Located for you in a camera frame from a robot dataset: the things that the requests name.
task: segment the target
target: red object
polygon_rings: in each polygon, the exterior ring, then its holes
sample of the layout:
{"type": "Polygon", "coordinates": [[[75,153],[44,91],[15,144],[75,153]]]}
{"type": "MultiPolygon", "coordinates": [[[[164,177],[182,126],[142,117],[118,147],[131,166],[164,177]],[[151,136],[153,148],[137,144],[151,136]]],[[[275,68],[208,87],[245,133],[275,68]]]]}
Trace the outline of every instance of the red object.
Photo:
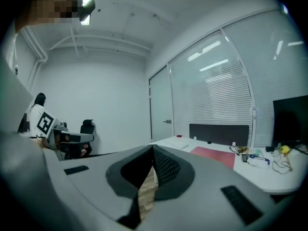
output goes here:
{"type": "Polygon", "coordinates": [[[228,166],[232,169],[234,168],[234,161],[235,161],[234,153],[211,150],[200,146],[194,148],[190,153],[214,159],[216,161],[223,163],[225,166],[228,166]]]}

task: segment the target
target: black hair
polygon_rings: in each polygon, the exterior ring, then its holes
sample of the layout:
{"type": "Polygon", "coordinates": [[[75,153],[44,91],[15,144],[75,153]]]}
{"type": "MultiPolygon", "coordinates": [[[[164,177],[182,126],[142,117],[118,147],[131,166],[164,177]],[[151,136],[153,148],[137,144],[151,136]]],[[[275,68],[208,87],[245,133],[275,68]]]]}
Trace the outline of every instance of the black hair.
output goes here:
{"type": "Polygon", "coordinates": [[[44,106],[45,100],[46,100],[45,94],[44,93],[39,93],[37,95],[36,99],[34,100],[34,104],[30,108],[30,112],[31,112],[33,106],[36,105],[36,104],[39,104],[40,106],[44,106]]]}

